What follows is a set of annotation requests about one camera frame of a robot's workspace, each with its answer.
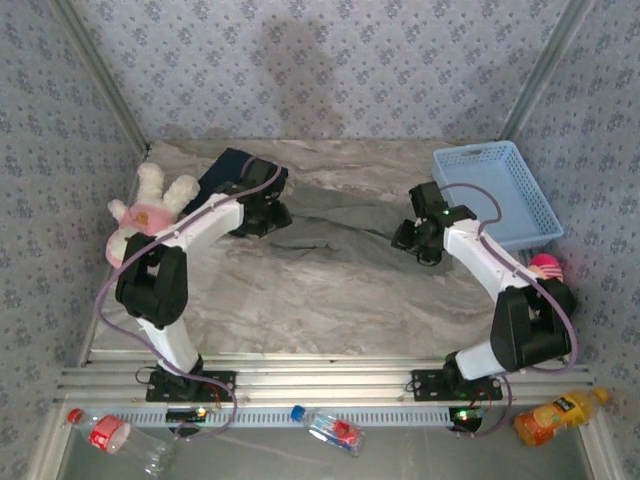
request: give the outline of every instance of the bottle label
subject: bottle label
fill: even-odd
[[[517,418],[522,424],[526,436],[531,439],[532,445],[539,446],[554,436],[553,417],[553,408],[549,405],[544,405],[532,412],[521,413]]]
[[[125,423],[124,420],[118,417],[105,415],[89,434],[89,443],[106,452],[109,448],[111,437]]]
[[[567,413],[569,410],[573,410],[574,408],[576,408],[576,406],[573,403],[571,403],[569,400],[567,400],[564,397],[560,397],[555,402],[553,402],[553,404],[556,407],[558,407],[560,410],[562,410],[564,413]]]
[[[358,442],[358,429],[346,422],[336,420],[333,425],[333,431],[335,432],[336,438],[343,444],[353,446]]]

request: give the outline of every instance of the white teddy bear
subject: white teddy bear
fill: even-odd
[[[134,205],[127,208],[120,200],[109,202],[109,211],[119,227],[107,242],[106,257],[116,268],[122,265],[127,241],[132,235],[138,232],[155,235],[170,227],[200,191],[200,185],[194,177],[181,175],[163,196],[164,173],[155,163],[140,165],[138,177],[140,187]]]

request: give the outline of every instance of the robotic arm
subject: robotic arm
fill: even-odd
[[[443,375],[452,392],[505,371],[550,360],[571,351],[567,330],[558,313],[525,279],[508,270],[495,254],[545,289],[570,315],[576,307],[569,288],[556,278],[544,280],[522,266],[488,234],[481,243],[480,222],[466,206],[449,207],[435,182],[409,192],[418,220],[398,228],[392,245],[416,255],[420,263],[436,265],[448,252],[462,262],[496,304],[488,340],[453,352],[446,358]]]
[[[227,233],[263,236],[291,223],[277,198],[286,180],[280,175],[268,188],[257,191],[279,168],[253,159],[246,175],[216,189],[200,207],[156,237],[138,233],[127,242],[125,260],[154,242],[169,238],[137,258],[118,278],[116,300],[123,304],[147,334],[153,346],[180,371],[160,360],[157,371],[172,396],[190,400],[200,385],[180,372],[203,375],[203,361],[191,343],[182,313],[187,305],[187,253],[198,254]],[[249,190],[253,194],[244,195]]]

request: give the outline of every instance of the pink ball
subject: pink ball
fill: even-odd
[[[560,262],[553,255],[548,253],[540,253],[531,259],[529,268],[541,275],[545,280],[549,278],[557,278],[561,282],[564,281]]]

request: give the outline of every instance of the blue tray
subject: blue tray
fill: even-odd
[[[483,187],[500,204],[502,221],[487,232],[505,250],[543,247],[564,230],[513,142],[444,148],[433,154],[433,179],[439,187],[466,182]],[[470,188],[442,192],[449,205],[467,205],[478,220],[496,217],[491,201]]]

